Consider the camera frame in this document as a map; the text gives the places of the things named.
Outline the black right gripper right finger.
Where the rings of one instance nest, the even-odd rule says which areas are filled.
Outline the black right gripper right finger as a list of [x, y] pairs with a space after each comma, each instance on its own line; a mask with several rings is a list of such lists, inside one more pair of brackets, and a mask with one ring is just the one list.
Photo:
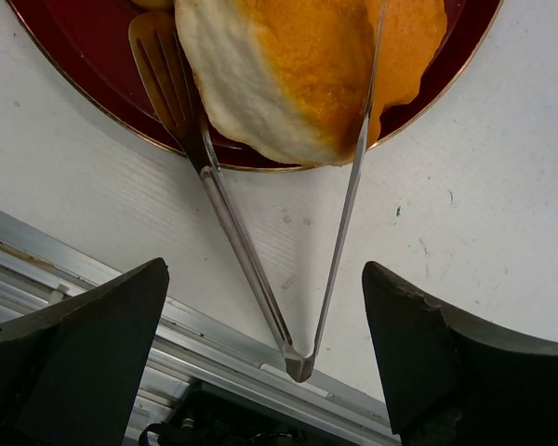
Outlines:
[[377, 262], [362, 285], [404, 445], [558, 445], [558, 342], [447, 304]]

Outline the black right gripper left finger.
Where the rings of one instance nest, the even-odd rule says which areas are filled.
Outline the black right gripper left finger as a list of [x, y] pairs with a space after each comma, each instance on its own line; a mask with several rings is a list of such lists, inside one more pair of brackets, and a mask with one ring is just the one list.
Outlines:
[[121, 444], [168, 284], [155, 258], [0, 323], [0, 445]]

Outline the large round orange bun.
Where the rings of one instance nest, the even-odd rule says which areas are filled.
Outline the large round orange bun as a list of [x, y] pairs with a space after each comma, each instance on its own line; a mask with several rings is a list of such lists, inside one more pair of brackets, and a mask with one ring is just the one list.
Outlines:
[[178, 1], [175, 22], [206, 115], [282, 164], [353, 157], [376, 31], [364, 1]]

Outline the metal serving tongs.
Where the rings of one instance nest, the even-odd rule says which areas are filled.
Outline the metal serving tongs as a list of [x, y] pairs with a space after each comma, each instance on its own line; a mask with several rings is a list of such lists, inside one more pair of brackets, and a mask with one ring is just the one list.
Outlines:
[[140, 14], [128, 27], [128, 39], [153, 109], [166, 131], [184, 150], [203, 183], [285, 360], [287, 374], [298, 383], [307, 381], [317, 354], [312, 352], [304, 357], [294, 348], [259, 255], [226, 188], [207, 129], [206, 112], [180, 47], [173, 18], [163, 10]]

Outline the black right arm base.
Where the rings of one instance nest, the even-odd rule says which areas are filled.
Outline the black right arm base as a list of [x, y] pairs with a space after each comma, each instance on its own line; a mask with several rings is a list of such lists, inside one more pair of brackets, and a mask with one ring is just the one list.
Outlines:
[[[163, 432], [155, 436], [157, 429]], [[358, 392], [281, 381], [275, 387], [245, 381], [215, 386], [183, 374], [148, 370], [126, 428], [157, 444], [398, 445], [385, 406]]]

